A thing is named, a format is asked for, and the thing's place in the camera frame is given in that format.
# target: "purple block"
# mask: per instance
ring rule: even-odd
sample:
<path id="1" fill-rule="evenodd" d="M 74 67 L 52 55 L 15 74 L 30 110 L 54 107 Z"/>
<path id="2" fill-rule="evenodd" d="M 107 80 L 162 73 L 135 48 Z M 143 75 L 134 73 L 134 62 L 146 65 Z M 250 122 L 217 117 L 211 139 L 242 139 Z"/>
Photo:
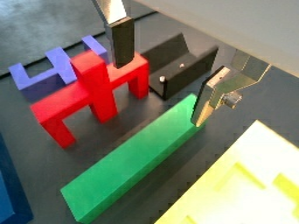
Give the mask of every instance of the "purple block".
<path id="1" fill-rule="evenodd" d="M 109 52 L 94 37 L 87 36 L 82 41 L 86 50 L 91 49 L 109 64 Z M 78 79 L 71 67 L 71 58 L 64 50 L 58 47 L 46 55 L 52 63 L 52 68 L 34 77 L 28 76 L 22 63 L 8 67 L 15 85 L 30 102 L 40 100 Z"/>
<path id="2" fill-rule="evenodd" d="M 91 49 L 97 53 L 97 55 L 99 55 L 102 57 L 102 59 L 106 61 L 107 65 L 109 65 L 109 63 L 110 63 L 109 51 L 105 48 L 105 46 L 94 39 L 94 37 L 91 35 L 84 37 L 82 39 L 82 41 L 83 41 L 86 51 Z"/>

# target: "yellow tray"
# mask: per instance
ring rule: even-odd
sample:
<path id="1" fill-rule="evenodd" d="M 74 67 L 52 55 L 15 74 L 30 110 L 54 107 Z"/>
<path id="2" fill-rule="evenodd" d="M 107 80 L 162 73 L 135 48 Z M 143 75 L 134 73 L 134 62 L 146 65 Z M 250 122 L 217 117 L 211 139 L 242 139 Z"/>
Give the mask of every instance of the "yellow tray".
<path id="1" fill-rule="evenodd" d="M 157 224 L 298 224 L 299 150 L 255 121 Z"/>

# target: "gray floor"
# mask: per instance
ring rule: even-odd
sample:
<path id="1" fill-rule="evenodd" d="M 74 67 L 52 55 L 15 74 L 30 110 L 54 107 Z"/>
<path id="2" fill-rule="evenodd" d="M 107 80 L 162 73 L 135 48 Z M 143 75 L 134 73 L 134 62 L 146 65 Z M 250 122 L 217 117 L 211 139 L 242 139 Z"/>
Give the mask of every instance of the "gray floor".
<path id="1" fill-rule="evenodd" d="M 135 1 L 123 2 L 133 18 L 153 12 Z M 71 46 L 105 31 L 91 0 L 0 0 L 0 21 L 0 76 L 11 65 L 27 65 L 54 47 Z"/>
<path id="2" fill-rule="evenodd" d="M 161 14 L 143 18 L 137 22 L 135 28 L 135 49 L 139 52 L 183 32 L 195 55 L 215 45 L 221 47 L 215 67 L 229 63 L 231 59 L 231 47 Z M 109 46 L 106 38 L 99 39 Z M 78 46 L 70 50 L 70 56 L 82 49 Z M 169 101 L 162 101 L 154 93 L 139 101 L 127 92 L 127 86 L 123 86 L 115 92 L 119 116 L 110 122 L 99 124 L 87 108 L 67 119 L 68 127 L 78 138 L 78 143 L 67 150 L 60 149 L 35 121 L 30 103 L 18 91 L 12 78 L 0 80 L 0 132 L 32 206 L 32 224 L 76 223 L 60 189 L 186 95 L 198 94 L 207 76 L 209 74 L 199 78 Z M 299 146 L 299 80 L 271 68 L 261 83 L 242 93 L 245 98 L 237 109 L 223 107 L 214 113 L 206 128 L 94 223 L 154 223 L 255 120 L 262 121 Z"/>

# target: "green rectangular block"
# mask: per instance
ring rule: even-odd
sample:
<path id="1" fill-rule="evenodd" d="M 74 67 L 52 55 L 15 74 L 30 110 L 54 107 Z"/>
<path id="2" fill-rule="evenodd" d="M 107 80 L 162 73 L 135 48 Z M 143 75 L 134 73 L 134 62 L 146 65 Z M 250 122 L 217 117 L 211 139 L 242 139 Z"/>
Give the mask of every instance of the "green rectangular block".
<path id="1" fill-rule="evenodd" d="M 189 95 L 62 189 L 75 219 L 91 223 L 202 128 Z"/>

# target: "red h-shaped block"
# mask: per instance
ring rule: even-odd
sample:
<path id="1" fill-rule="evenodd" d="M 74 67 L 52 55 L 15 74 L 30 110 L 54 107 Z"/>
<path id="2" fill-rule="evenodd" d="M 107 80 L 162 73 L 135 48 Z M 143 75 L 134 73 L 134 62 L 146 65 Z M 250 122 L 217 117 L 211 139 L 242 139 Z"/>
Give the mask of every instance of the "red h-shaped block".
<path id="1" fill-rule="evenodd" d="M 129 65 L 117 69 L 113 64 L 87 51 L 71 59 L 78 81 L 51 94 L 32 106 L 34 115 L 56 140 L 67 148 L 76 139 L 63 119 L 90 105 L 93 114 L 105 123 L 118 114 L 114 89 L 129 83 L 129 89 L 138 99 L 149 95 L 149 63 L 135 53 Z"/>

